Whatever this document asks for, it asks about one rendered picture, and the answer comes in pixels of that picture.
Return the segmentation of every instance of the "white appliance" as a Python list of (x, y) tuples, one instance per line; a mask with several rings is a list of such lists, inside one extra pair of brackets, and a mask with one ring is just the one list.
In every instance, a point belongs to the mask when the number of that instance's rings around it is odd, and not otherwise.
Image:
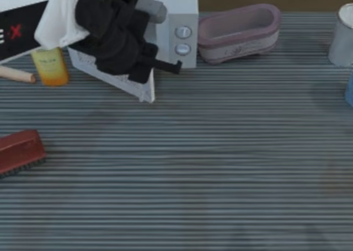
[[(39, 48), (66, 47), (87, 39), (75, 11), (79, 0), (0, 0), (0, 64)], [(138, 0), (135, 10), (150, 16), (144, 37), (158, 47), (156, 59), (182, 68), (196, 67), (198, 0)], [(73, 65), (91, 76), (139, 98), (153, 102), (154, 69), (147, 83), (129, 75), (112, 75), (97, 69), (97, 59), (69, 48)]]

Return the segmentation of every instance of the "bathtub-shaped container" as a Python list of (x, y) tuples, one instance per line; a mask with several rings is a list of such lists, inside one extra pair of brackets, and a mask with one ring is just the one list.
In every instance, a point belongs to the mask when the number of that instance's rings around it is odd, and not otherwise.
[(200, 19), (198, 49), (208, 63), (264, 54), (277, 44), (280, 10), (271, 4), (255, 4)]

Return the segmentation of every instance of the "gray striped surface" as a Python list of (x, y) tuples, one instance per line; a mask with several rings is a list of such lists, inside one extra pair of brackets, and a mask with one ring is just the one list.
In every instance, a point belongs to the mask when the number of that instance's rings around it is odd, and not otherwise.
[(154, 104), (72, 68), (62, 88), (1, 80), (0, 135), (38, 129), (48, 158), (0, 182), (0, 250), (352, 250), (334, 24), (287, 13), (274, 52), (157, 73)]

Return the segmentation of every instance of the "red x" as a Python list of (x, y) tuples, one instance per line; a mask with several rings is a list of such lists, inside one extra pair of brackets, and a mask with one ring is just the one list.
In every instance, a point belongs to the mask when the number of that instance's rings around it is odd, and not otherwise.
[(21, 37), (21, 24), (18, 24), (17, 26), (11, 26), (11, 31), (12, 31), (12, 36), (11, 39), (15, 39), (16, 37)]

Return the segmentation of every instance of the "wooden stick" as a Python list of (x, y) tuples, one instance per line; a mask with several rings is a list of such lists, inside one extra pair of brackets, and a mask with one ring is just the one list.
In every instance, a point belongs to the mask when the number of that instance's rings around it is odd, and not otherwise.
[(35, 75), (33, 73), (0, 66), (0, 77), (24, 83), (35, 83)]

